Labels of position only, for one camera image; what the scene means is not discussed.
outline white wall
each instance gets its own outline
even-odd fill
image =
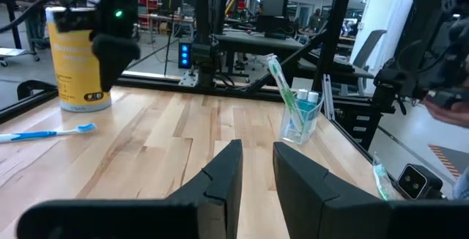
[[[370,66],[372,73],[377,73],[394,55],[412,3],[413,0],[369,0],[362,17],[363,28],[357,34],[351,61],[355,59],[373,30],[387,30],[388,33],[381,37],[366,63]],[[372,81],[369,81],[367,85],[366,92],[373,93]]]

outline clear plastic cup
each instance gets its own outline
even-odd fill
[[[298,112],[291,114],[288,108],[285,108],[281,121],[281,138],[296,144],[303,144],[307,141],[316,129],[317,118],[320,115],[324,97],[318,92],[316,106],[307,106],[296,98]]]

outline green led light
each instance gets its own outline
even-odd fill
[[[115,16],[116,17],[121,17],[124,13],[122,12],[122,10],[117,10],[116,13],[115,13]]]

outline toothbrush head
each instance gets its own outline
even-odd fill
[[[90,123],[88,125],[79,125],[76,127],[76,130],[80,133],[92,132],[96,129],[97,127],[94,123]]]

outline orange striped sign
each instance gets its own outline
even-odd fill
[[[428,145],[433,153],[440,159],[441,163],[449,170],[449,172],[455,177],[456,179],[461,175],[459,171],[453,166],[453,164],[446,158],[446,156],[441,152],[439,146],[434,144]]]

